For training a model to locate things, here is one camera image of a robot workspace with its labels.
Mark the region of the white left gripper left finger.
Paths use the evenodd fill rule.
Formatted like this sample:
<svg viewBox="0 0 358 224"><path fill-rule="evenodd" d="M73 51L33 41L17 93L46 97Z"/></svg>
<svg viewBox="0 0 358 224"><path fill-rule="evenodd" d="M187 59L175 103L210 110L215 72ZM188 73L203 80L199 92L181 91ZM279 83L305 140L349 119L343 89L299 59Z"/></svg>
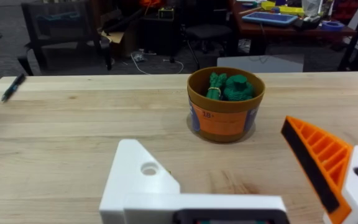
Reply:
<svg viewBox="0 0 358 224"><path fill-rule="evenodd" d="M129 194L179 194L180 184L135 139L119 141L104 188L99 214L103 223L124 223Z"/></svg>

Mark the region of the white orange left gripper right finger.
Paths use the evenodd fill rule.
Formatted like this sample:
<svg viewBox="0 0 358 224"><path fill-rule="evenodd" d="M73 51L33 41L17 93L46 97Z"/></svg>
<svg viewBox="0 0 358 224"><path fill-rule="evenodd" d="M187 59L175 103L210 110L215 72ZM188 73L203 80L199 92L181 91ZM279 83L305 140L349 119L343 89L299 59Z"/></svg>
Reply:
<svg viewBox="0 0 358 224"><path fill-rule="evenodd" d="M319 197L323 222L358 224L358 145L292 116L281 134Z"/></svg>

